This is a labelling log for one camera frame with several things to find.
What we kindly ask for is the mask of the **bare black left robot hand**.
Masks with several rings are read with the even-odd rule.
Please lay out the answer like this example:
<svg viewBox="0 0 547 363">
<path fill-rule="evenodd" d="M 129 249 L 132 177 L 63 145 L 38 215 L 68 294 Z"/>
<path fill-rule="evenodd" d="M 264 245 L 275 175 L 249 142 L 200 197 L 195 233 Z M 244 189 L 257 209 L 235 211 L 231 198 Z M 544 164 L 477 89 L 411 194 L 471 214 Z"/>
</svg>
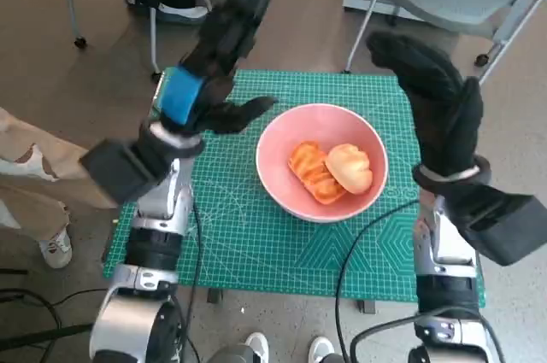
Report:
<svg viewBox="0 0 547 363">
<path fill-rule="evenodd" d="M 270 0 L 225 0 L 213 7 L 193 51 L 170 69 L 159 101 L 159 120 L 170 132 L 241 132 L 277 100 L 259 96 L 243 104 L 228 99 L 239 60 L 254 47 Z"/>
</svg>

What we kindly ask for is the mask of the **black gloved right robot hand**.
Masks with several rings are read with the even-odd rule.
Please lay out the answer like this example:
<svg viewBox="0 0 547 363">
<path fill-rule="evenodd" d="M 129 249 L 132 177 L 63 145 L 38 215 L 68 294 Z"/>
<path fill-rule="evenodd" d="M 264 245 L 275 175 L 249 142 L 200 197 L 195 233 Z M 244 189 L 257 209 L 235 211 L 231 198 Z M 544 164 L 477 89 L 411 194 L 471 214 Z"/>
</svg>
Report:
<svg viewBox="0 0 547 363">
<path fill-rule="evenodd" d="M 444 178 L 475 167 L 484 113 L 478 79 L 462 77 L 446 53 L 416 38 L 373 32 L 366 45 L 373 64 L 392 71 L 409 100 L 421 165 Z"/>
</svg>

